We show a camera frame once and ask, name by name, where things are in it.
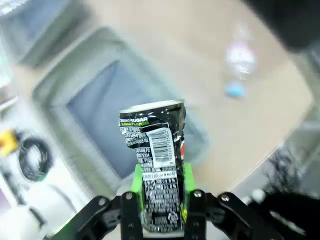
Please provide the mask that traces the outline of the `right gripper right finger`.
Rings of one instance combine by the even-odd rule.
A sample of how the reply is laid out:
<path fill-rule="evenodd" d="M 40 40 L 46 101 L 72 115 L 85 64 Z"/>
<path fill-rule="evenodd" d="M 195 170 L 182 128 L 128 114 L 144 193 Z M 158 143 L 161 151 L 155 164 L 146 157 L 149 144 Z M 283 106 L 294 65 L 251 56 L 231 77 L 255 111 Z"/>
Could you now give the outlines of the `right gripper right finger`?
<path fill-rule="evenodd" d="M 196 188 L 189 163 L 183 165 L 185 197 L 183 210 L 185 240 L 205 240 L 207 222 L 230 240 L 271 240 L 273 228 L 231 192 L 215 197 Z"/>

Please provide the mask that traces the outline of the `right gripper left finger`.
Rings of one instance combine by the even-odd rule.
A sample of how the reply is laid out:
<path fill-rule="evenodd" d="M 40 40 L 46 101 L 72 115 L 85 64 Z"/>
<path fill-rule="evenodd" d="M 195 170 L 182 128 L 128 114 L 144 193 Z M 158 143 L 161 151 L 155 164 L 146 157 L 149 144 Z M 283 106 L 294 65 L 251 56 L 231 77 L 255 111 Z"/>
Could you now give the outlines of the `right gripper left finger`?
<path fill-rule="evenodd" d="M 102 240 L 120 226 L 121 240 L 142 240 L 141 223 L 142 168 L 136 165 L 131 191 L 113 199 L 94 197 L 74 217 L 76 240 Z"/>

